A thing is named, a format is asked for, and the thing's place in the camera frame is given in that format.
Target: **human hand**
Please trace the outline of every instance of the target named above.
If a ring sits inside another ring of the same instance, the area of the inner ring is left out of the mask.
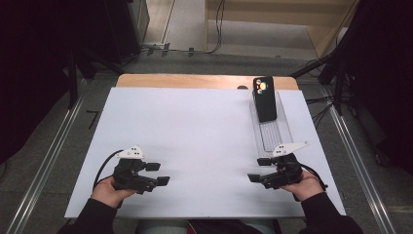
[[[292,183],[281,188],[293,193],[300,202],[323,192],[319,180],[315,175],[303,171],[303,178],[299,183]]]
[[[102,180],[94,188],[91,198],[104,203],[109,207],[117,208],[120,202],[137,192],[130,189],[115,190],[113,187],[114,183],[115,179],[113,176]]]

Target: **wooden table edge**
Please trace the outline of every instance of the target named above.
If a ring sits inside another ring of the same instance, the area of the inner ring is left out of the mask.
[[[252,90],[252,79],[260,76],[198,75],[198,74],[123,74],[116,87],[237,89],[246,86]],[[292,77],[275,76],[276,90],[298,90]]]

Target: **gray floor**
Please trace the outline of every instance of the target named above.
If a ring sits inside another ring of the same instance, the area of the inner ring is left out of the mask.
[[[298,59],[257,58],[226,55],[195,55],[191,58],[184,53],[169,53],[162,57],[156,52],[151,56],[141,56],[128,64],[128,73],[197,73],[234,75],[287,75],[301,68],[306,62]],[[84,95],[83,104],[68,133],[49,178],[35,203],[22,233],[55,233],[65,222],[63,217],[68,199],[82,167],[89,144],[94,135],[96,123],[89,129],[94,115],[100,111],[111,87],[116,85],[117,75],[111,71],[100,71],[90,82]],[[306,98],[320,98],[320,85],[311,76],[298,80],[299,88]],[[43,158],[47,154],[57,129],[67,113],[68,96],[63,97],[39,125],[26,146],[7,162],[7,171],[0,180],[0,233],[9,227],[20,200],[35,177]],[[324,109],[325,103],[309,105],[314,115]],[[413,177],[398,168],[383,168],[376,164],[374,151],[366,139],[357,119],[345,110],[352,136],[366,167],[380,195],[389,210],[397,233],[411,233]],[[319,138],[337,187],[343,195],[347,213],[352,216],[366,233],[380,233],[374,215],[360,188],[357,176],[349,160],[342,139],[330,116],[322,119],[318,127]],[[297,218],[280,220],[283,233],[297,233],[305,223]],[[117,219],[117,233],[133,233],[137,220]]]

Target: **person's arm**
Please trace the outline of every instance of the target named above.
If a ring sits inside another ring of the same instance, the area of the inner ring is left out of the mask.
[[[136,192],[133,190],[115,190],[113,188],[114,182],[113,177],[101,181],[94,189],[91,198],[82,209],[75,223],[62,226],[57,233],[112,234],[116,208],[121,201]]]
[[[293,193],[301,201],[307,227],[300,233],[362,233],[351,217],[338,213],[314,175],[303,172],[299,183],[283,186],[282,189]]]

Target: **black phone case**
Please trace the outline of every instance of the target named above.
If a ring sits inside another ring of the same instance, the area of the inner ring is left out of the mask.
[[[252,87],[259,122],[265,123],[276,120],[277,107],[273,77],[254,78]]]

